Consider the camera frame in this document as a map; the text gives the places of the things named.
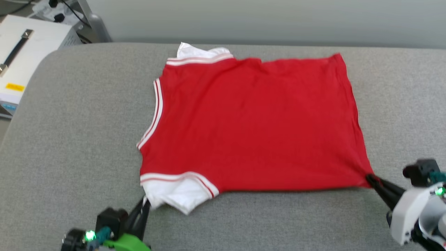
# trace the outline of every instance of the white box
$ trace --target white box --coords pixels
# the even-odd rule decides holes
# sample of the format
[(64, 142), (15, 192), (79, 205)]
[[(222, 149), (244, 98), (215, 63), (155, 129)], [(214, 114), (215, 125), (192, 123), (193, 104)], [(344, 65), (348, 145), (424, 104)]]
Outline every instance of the white box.
[(8, 15), (0, 23), (0, 64), (27, 29), (33, 33), (0, 76), (0, 105), (7, 104), (9, 110), (19, 104), (31, 76), (44, 57), (57, 49), (82, 44), (70, 25)]

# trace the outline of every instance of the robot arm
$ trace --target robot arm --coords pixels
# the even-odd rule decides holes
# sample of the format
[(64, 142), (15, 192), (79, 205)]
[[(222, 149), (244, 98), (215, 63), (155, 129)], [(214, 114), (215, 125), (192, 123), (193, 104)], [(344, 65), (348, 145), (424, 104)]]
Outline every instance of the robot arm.
[(404, 190), (375, 175), (366, 177), (390, 208), (387, 222), (393, 239), (400, 245), (415, 242), (428, 251), (445, 251), (444, 174), (433, 159), (418, 160), (415, 165), (407, 166), (403, 174), (417, 187)]
[(98, 215), (95, 231), (70, 230), (62, 240), (61, 251), (150, 251), (142, 242), (149, 208), (145, 197), (130, 214), (107, 208)]

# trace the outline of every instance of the gray cushioned surface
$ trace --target gray cushioned surface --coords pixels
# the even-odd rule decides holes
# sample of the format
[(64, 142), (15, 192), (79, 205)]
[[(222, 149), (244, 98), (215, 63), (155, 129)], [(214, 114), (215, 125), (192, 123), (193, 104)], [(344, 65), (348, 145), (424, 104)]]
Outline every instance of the gray cushioned surface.
[[(420, 157), (446, 165), (446, 51), (226, 47), (264, 60), (341, 52), (376, 174), (409, 187), (404, 165)], [(70, 228), (93, 229), (105, 207), (136, 204), (136, 142), (152, 121), (152, 81), (177, 48), (96, 44), (44, 59), (0, 148), (1, 250), (59, 250)], [(151, 212), (145, 241), (154, 251), (421, 250), (392, 240), (386, 212), (367, 189), (234, 192), (189, 216)]]

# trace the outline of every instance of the green led light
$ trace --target green led light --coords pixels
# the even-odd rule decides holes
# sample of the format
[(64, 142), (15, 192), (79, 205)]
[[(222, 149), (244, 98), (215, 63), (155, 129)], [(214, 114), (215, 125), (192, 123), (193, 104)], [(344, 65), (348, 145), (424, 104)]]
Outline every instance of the green led light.
[(445, 188), (439, 188), (437, 191), (435, 191), (435, 194), (437, 194), (438, 196), (443, 196), (446, 192)]
[(95, 234), (95, 232), (93, 230), (88, 231), (88, 232), (85, 233), (85, 240), (86, 241), (89, 242), (89, 241), (92, 241), (94, 239), (96, 239), (96, 234)]

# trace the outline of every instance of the red t-shirt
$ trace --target red t-shirt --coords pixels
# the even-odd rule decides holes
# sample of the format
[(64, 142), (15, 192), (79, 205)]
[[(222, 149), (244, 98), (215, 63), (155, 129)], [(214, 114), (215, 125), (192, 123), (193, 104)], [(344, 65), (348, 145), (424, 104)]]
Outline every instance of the red t-shirt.
[(262, 62), (188, 44), (178, 54), (154, 82), (153, 122), (138, 143), (153, 207), (189, 213), (226, 191), (369, 187), (340, 54)]

